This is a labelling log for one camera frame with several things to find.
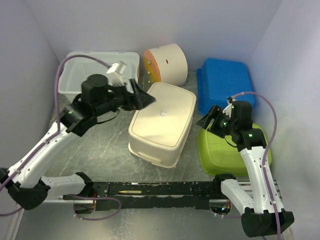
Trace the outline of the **green plastic basin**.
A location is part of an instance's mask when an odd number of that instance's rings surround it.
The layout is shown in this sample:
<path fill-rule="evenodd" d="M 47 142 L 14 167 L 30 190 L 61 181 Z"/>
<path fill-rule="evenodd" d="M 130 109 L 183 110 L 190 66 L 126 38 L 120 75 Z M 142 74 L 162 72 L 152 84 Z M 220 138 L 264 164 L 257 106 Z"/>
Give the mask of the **green plastic basin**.
<path fill-rule="evenodd" d="M 203 128 L 198 132 L 197 144 L 201 165 L 205 172 L 212 176 L 220 174 L 247 176 L 247 161 L 242 156 L 251 153 L 260 162 L 265 152 L 265 148 L 261 146 L 238 151 L 230 135 L 220 138 Z"/>

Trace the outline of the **cream perforated basket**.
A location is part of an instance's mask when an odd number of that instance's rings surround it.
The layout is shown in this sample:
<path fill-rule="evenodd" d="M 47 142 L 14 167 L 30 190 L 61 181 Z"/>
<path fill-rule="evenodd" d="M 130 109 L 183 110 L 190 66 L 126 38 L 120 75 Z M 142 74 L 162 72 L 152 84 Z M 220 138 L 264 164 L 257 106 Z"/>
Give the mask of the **cream perforated basket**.
<path fill-rule="evenodd" d="M 197 97 L 162 82 L 154 83 L 147 92 L 156 101 L 133 115 L 128 150 L 141 160 L 170 169 L 176 166 L 187 141 Z"/>

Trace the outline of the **blue plastic tub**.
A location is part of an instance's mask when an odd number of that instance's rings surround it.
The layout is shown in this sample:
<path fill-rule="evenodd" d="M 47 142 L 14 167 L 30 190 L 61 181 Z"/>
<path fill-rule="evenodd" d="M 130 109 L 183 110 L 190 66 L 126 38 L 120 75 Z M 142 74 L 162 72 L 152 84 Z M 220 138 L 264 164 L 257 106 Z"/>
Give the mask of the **blue plastic tub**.
<path fill-rule="evenodd" d="M 226 108 L 228 97 L 253 90 L 247 66 L 239 61 L 207 58 L 196 77 L 198 110 L 203 116 L 213 105 Z"/>

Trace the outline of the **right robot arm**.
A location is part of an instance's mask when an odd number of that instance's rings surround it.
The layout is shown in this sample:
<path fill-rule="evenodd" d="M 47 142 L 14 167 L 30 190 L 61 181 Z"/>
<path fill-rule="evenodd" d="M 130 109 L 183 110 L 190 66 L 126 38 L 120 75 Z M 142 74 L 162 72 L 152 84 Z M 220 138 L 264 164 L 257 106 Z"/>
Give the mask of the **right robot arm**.
<path fill-rule="evenodd" d="M 227 197 L 240 213 L 244 233 L 249 237 L 281 234 L 294 223 L 294 214 L 285 210 L 272 178 L 268 158 L 269 143 L 263 131 L 253 127 L 252 106 L 247 101 L 233 101 L 230 113 L 213 105 L 196 124 L 205 131 L 224 138 L 231 136 L 240 153 L 250 181 L 249 196 L 231 173 L 218 174 L 212 193 L 218 199 Z"/>

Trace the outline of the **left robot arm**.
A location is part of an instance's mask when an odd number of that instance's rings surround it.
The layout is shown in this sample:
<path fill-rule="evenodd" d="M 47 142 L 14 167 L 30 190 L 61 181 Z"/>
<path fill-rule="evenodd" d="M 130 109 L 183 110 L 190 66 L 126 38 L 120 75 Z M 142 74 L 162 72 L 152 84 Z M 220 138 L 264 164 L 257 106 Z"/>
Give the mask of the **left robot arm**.
<path fill-rule="evenodd" d="M 1 188 L 24 210 L 38 207 L 47 198 L 75 195 L 83 200 L 94 192 L 93 181 L 83 172 L 64 177 L 45 177 L 50 164 L 74 140 L 99 124 L 98 117 L 108 112 L 142 110 L 156 99 L 144 92 L 134 79 L 127 84 L 109 84 L 102 74 L 92 74 L 81 84 L 81 93 L 61 112 L 37 145 L 15 165 L 1 168 Z"/>

